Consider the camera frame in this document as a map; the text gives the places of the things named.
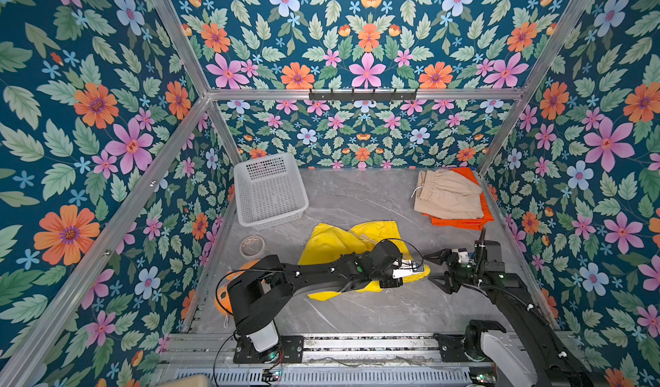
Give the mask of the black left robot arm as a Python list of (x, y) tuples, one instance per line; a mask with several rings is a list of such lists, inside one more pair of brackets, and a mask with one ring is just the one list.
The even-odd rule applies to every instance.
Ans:
[(282, 349), (275, 318), (298, 295), (355, 292), (372, 283), (400, 287), (421, 265), (407, 259), (397, 239), (383, 239), (362, 253), (339, 256), (328, 263), (283, 263), (265, 256), (250, 266), (231, 271), (216, 290), (218, 309), (234, 320), (235, 335), (245, 339), (265, 362)]

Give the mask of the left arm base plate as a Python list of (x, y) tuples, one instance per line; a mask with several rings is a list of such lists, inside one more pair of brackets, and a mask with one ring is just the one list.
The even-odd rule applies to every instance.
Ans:
[(235, 347), (234, 364), (300, 364), (303, 361), (304, 337), (302, 335), (282, 335), (278, 342), (259, 352), (246, 337), (238, 338)]

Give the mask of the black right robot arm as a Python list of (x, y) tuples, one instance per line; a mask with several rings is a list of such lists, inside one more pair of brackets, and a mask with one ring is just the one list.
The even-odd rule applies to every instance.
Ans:
[(608, 385), (562, 342), (520, 276), (505, 271), (501, 244), (487, 240), (485, 230), (471, 252), (442, 249), (423, 259), (445, 268), (428, 276), (436, 287), (448, 295), (466, 288), (485, 296), (512, 327), (509, 332), (497, 321), (472, 319), (455, 346), (436, 334), (440, 347), (461, 351), (471, 361), (491, 361), (512, 386)]

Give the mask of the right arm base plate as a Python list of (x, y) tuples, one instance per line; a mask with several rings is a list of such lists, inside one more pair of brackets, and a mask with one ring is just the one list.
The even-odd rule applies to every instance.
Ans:
[(492, 362), (481, 347), (483, 335), (509, 335), (506, 331), (486, 330), (468, 331), (463, 335), (435, 333), (433, 339), (438, 344), (442, 361), (458, 362)]

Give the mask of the yellow shorts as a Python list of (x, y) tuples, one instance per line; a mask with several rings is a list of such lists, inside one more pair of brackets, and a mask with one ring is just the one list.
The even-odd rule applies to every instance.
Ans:
[(399, 227), (393, 220), (369, 221), (343, 230), (328, 224), (317, 225), (298, 261), (299, 265), (331, 263), (349, 254), (372, 251), (383, 239), (394, 239), (404, 259), (412, 260), (412, 246), (400, 241)]

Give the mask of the orange shorts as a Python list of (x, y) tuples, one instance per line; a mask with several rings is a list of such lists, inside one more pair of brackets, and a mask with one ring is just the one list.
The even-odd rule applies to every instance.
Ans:
[[(469, 168), (455, 168), (455, 169), (447, 169), (447, 170), (454, 170), (455, 172), (458, 172), (470, 178), (472, 181), (476, 182), (477, 184), (479, 184), (472, 170), (470, 170)], [(478, 220), (440, 220), (438, 218), (432, 217), (424, 213), (422, 213), (422, 215), (429, 217), (431, 223), (434, 226), (451, 226), (464, 230), (478, 231), (481, 230), (481, 228), (484, 227), (488, 222), (493, 221), (493, 215), (491, 214), (490, 209), (488, 208), (488, 204), (486, 202), (486, 196), (484, 195), (483, 190), (481, 194), (481, 203), (485, 215)]]

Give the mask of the beige shorts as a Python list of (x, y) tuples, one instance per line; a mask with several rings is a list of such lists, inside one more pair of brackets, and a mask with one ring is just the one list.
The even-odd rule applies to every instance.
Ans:
[(454, 170), (423, 170), (411, 194), (414, 210), (440, 220), (478, 220), (485, 214), (479, 184)]

